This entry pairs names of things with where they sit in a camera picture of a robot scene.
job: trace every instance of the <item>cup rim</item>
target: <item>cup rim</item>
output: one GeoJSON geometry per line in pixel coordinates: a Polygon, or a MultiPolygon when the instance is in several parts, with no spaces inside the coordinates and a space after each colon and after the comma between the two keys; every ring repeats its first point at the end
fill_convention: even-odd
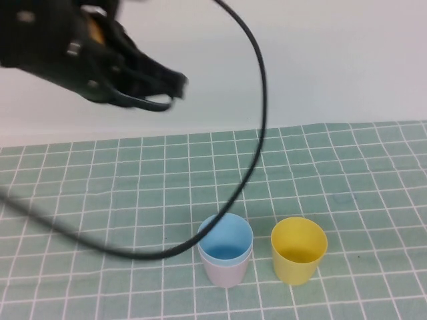
{"type": "Polygon", "coordinates": [[[325,231],[316,223],[316,222],[314,222],[314,221],[312,221],[312,220],[310,220],[310,219],[307,219],[307,218],[304,218],[304,217],[288,217],[288,218],[285,218],[285,219],[283,219],[283,220],[281,220],[281,221],[279,221],[279,222],[277,222],[276,223],[276,225],[274,226],[274,228],[273,228],[273,230],[272,230],[272,233],[271,233],[271,235],[270,235],[270,243],[272,244],[272,248],[273,248],[273,250],[274,250],[274,252],[280,257],[280,258],[282,258],[282,259],[284,259],[284,260],[286,260],[286,261],[289,261],[290,263],[296,263],[296,264],[298,264],[298,265],[305,265],[305,264],[308,264],[308,263],[313,263],[313,262],[316,262],[316,261],[319,261],[320,259],[322,259],[323,257],[324,257],[324,255],[326,254],[326,252],[328,251],[328,245],[329,245],[329,243],[328,243],[328,237],[326,236],[326,233],[325,233],[325,231]],[[289,259],[286,259],[283,255],[281,255],[278,251],[277,251],[277,249],[276,249],[276,246],[273,244],[273,234],[274,234],[274,231],[276,230],[276,228],[278,228],[278,226],[282,223],[282,222],[284,222],[285,220],[289,220],[289,219],[292,219],[292,220],[304,220],[304,221],[308,221],[309,223],[312,223],[312,224],[314,224],[321,232],[322,232],[322,235],[324,236],[324,239],[325,239],[325,242],[326,242],[326,246],[325,246],[325,249],[322,251],[322,254],[316,259],[316,260],[313,260],[313,261],[310,261],[310,262],[295,262],[295,261],[292,261],[292,260],[289,260],[289,259]]]}
{"type": "MultiPolygon", "coordinates": [[[[252,227],[249,224],[249,222],[246,219],[244,219],[243,217],[240,217],[239,215],[236,215],[234,213],[226,213],[226,215],[231,215],[231,216],[237,217],[238,219],[241,219],[249,227],[249,230],[251,231],[251,243],[250,243],[250,246],[245,250],[245,252],[243,252],[241,255],[238,255],[237,257],[234,257],[233,259],[219,259],[219,258],[212,257],[211,255],[207,254],[206,251],[203,250],[203,248],[201,248],[200,242],[197,243],[197,248],[199,249],[199,253],[200,253],[201,256],[207,255],[212,261],[217,261],[218,263],[225,263],[225,262],[233,263],[233,261],[237,261],[237,260],[241,259],[245,255],[250,255],[250,252],[252,251],[252,248],[254,247],[254,230],[252,230],[252,227]]],[[[199,226],[199,229],[197,230],[197,232],[198,233],[200,232],[201,226],[207,220],[213,219],[213,217],[215,217],[215,216],[216,215],[211,215],[210,217],[208,217],[205,220],[203,220],[203,222],[199,226]]],[[[235,265],[227,265],[227,266],[222,265],[222,267],[233,267],[233,266],[235,266],[235,265]]]]}

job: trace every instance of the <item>green cutting mat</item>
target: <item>green cutting mat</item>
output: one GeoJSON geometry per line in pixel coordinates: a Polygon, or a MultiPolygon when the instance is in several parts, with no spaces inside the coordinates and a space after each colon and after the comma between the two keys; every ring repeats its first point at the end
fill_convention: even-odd
{"type": "MultiPolygon", "coordinates": [[[[427,121],[270,129],[231,212],[254,229],[244,283],[211,285],[197,250],[102,257],[2,208],[0,319],[427,319],[427,121]],[[328,253],[300,287],[272,271],[270,232],[303,215],[328,253]]],[[[193,235],[244,174],[257,131],[0,149],[0,184],[57,221],[124,247],[193,235]]]]}

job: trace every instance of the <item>yellow cup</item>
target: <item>yellow cup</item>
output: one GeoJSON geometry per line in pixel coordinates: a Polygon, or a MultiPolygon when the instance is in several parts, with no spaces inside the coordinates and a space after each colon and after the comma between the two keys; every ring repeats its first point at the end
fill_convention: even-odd
{"type": "Polygon", "coordinates": [[[328,238],[316,223],[301,217],[280,221],[272,231],[274,272],[288,285],[306,283],[328,249],[328,238]]]}

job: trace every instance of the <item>pink cup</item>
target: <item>pink cup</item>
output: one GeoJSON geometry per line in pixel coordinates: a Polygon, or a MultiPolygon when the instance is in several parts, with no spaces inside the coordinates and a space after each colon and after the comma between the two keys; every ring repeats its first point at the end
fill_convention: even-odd
{"type": "Polygon", "coordinates": [[[217,287],[231,288],[240,284],[245,277],[249,260],[251,258],[251,253],[252,250],[241,263],[229,267],[214,265],[213,263],[209,262],[201,253],[200,257],[209,280],[217,287]]]}

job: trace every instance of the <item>plastic cup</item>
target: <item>plastic cup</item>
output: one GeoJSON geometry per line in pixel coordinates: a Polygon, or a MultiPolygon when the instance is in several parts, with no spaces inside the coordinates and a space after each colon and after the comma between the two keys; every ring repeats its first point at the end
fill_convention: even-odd
{"type": "Polygon", "coordinates": [[[214,265],[202,254],[200,257],[209,280],[217,287],[231,288],[242,282],[243,278],[245,277],[246,270],[248,269],[251,255],[247,255],[246,258],[237,265],[232,265],[229,267],[214,265]]]}
{"type": "MultiPolygon", "coordinates": [[[[199,231],[214,217],[207,218],[199,231]]],[[[197,244],[209,280],[223,288],[238,285],[248,268],[253,242],[250,224],[238,215],[226,213],[197,244]]]]}
{"type": "Polygon", "coordinates": [[[288,285],[310,280],[328,249],[328,238],[319,225],[301,217],[280,221],[272,231],[274,272],[288,285]]]}

